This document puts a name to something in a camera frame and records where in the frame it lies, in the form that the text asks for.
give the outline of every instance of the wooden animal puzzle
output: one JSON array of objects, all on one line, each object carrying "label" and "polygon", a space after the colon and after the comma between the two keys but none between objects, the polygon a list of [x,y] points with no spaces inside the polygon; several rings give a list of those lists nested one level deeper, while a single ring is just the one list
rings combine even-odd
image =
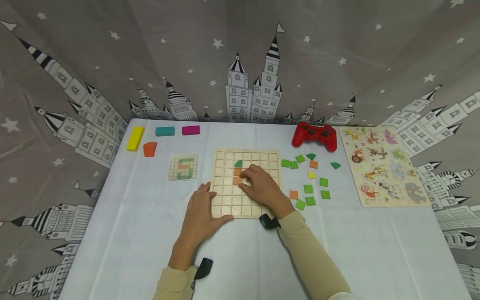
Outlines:
[{"label": "wooden animal puzzle", "polygon": [[198,154],[172,154],[169,181],[197,179]]},{"label": "wooden animal puzzle", "polygon": [[241,219],[258,219],[263,214],[272,217],[270,210],[258,204],[238,185],[252,186],[239,174],[251,164],[261,166],[281,187],[280,153],[267,150],[217,149],[213,159],[211,191],[217,193],[212,199],[213,217],[233,215]]},{"label": "wooden animal puzzle", "polygon": [[430,206],[394,128],[339,129],[362,206]]}]

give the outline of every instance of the magenta wooden block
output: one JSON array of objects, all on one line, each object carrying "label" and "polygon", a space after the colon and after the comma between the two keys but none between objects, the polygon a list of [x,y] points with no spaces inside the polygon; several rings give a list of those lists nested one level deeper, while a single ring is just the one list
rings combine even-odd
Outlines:
[{"label": "magenta wooden block", "polygon": [[183,127],[181,128],[181,134],[183,134],[183,135],[200,134],[200,125],[195,125],[195,126],[183,126]]}]

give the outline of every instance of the beige sleeve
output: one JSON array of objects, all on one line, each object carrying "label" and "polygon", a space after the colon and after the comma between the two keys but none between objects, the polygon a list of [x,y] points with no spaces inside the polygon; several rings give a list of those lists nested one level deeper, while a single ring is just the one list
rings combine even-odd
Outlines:
[{"label": "beige sleeve", "polygon": [[339,269],[299,211],[289,214],[279,223],[280,237],[312,299],[327,300],[339,292],[351,293]]},{"label": "beige sleeve", "polygon": [[187,271],[176,270],[167,266],[162,270],[152,300],[191,300],[195,274],[197,274],[197,267],[194,266],[191,266]]}]

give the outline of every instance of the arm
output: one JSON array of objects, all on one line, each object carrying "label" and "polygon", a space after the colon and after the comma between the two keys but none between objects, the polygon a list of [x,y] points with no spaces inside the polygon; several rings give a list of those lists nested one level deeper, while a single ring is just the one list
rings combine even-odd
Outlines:
[{"label": "arm", "polygon": [[216,192],[209,192],[210,183],[201,184],[188,202],[181,233],[173,245],[168,266],[162,270],[152,300],[190,300],[195,286],[197,268],[192,266],[198,246],[212,236],[223,224],[232,221],[227,215],[212,217],[211,199]]}]

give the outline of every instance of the hand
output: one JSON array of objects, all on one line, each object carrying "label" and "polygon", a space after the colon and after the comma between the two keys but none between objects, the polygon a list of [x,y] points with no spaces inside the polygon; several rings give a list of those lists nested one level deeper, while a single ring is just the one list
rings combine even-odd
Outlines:
[{"label": "hand", "polygon": [[273,178],[260,166],[250,165],[248,169],[240,173],[240,177],[248,178],[252,187],[241,183],[239,188],[256,202],[269,207],[277,218],[283,219],[295,211],[290,199],[282,193]]},{"label": "hand", "polygon": [[223,224],[232,221],[232,215],[212,217],[211,201],[216,192],[209,192],[210,182],[201,184],[188,202],[180,236],[173,246],[168,265],[172,269],[186,271],[192,265],[198,246],[211,237]]}]

